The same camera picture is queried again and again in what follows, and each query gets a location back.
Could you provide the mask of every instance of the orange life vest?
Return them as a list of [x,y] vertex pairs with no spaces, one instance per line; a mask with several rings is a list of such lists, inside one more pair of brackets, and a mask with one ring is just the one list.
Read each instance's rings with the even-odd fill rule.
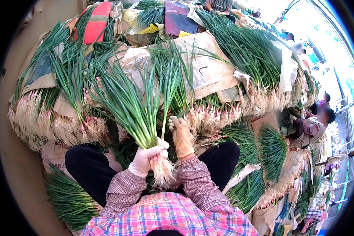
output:
[[108,23],[109,14],[112,8],[112,3],[107,1],[101,3],[96,7],[89,19],[88,24],[85,27],[84,44],[91,44],[95,40],[96,42],[102,42],[105,32],[102,32]]

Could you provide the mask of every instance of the worker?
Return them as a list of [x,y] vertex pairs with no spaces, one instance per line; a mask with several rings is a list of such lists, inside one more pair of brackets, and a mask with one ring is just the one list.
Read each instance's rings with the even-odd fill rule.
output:
[[232,4],[233,0],[206,0],[205,10],[211,14],[226,16],[235,23],[236,17],[230,15]]
[[289,33],[289,32],[283,32],[283,33],[280,33],[278,34],[278,36],[281,38],[281,39],[285,39],[286,41],[288,40],[295,40],[295,37],[292,33]]
[[322,96],[323,100],[320,100],[320,101],[316,101],[315,103],[313,103],[312,106],[309,107],[309,109],[311,110],[311,113],[313,115],[316,115],[317,114],[317,109],[322,105],[322,104],[327,104],[329,105],[329,101],[330,101],[330,95],[327,94],[327,93],[324,93],[324,95]]
[[321,138],[328,124],[335,120],[335,112],[327,104],[320,106],[317,115],[311,115],[306,119],[304,109],[301,117],[292,124],[293,133],[289,135],[290,146],[293,148],[306,149],[307,146]]
[[307,211],[307,214],[302,220],[301,223],[298,224],[297,228],[301,233],[305,234],[308,230],[315,229],[313,235],[318,234],[320,229],[316,229],[317,225],[320,225],[321,228],[322,223],[328,218],[328,213],[322,210],[310,208]]
[[68,172],[103,208],[85,226],[82,235],[247,235],[256,229],[237,207],[221,193],[231,178],[240,156],[238,146],[224,142],[194,154],[190,126],[171,116],[177,158],[177,179],[183,193],[160,192],[147,195],[146,176],[150,159],[167,155],[169,144],[150,149],[138,148],[128,169],[116,172],[105,155],[77,145],[65,157]]

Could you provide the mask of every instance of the knee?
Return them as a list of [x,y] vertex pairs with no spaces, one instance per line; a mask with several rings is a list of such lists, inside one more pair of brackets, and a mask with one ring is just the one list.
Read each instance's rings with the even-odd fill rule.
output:
[[226,141],[223,144],[223,148],[227,150],[228,153],[234,156],[234,158],[237,158],[237,160],[240,158],[240,149],[239,146],[232,141]]
[[297,128],[302,127],[302,126],[303,126],[303,120],[301,118],[294,120],[294,122],[293,122],[294,130],[296,130]]
[[68,149],[64,160],[67,169],[76,166],[82,161],[84,158],[84,153],[86,152],[85,148],[85,146],[76,145]]

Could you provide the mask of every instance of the pink plaid shirt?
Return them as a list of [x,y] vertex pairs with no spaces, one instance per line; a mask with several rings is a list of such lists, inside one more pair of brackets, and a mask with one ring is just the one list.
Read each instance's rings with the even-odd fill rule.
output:
[[163,192],[143,196],[145,178],[130,171],[113,177],[106,193],[106,206],[93,217],[81,235],[146,235],[155,229],[174,229],[183,235],[258,236],[240,209],[212,182],[207,166],[197,157],[185,160],[177,178],[189,197]]

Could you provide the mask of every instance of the hand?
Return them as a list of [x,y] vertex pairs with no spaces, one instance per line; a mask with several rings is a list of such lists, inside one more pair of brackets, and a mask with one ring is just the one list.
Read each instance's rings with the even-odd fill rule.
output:
[[157,137],[158,145],[154,146],[150,149],[141,149],[138,148],[138,151],[135,154],[134,160],[129,165],[129,171],[134,175],[140,177],[147,177],[148,172],[151,170],[151,166],[149,164],[151,158],[154,161],[159,159],[159,156],[162,154],[163,156],[168,156],[167,149],[169,148],[169,143],[161,140],[161,138]]
[[183,118],[170,116],[168,120],[169,130],[173,132],[173,142],[179,159],[194,154],[194,148],[190,141],[190,125]]
[[211,14],[214,14],[214,15],[217,15],[218,12],[219,12],[219,11],[216,11],[216,10],[214,10],[214,9],[211,9],[211,10],[210,10],[210,13],[211,13]]
[[302,110],[300,110],[300,116],[302,119],[305,118],[305,111],[304,111],[304,108]]

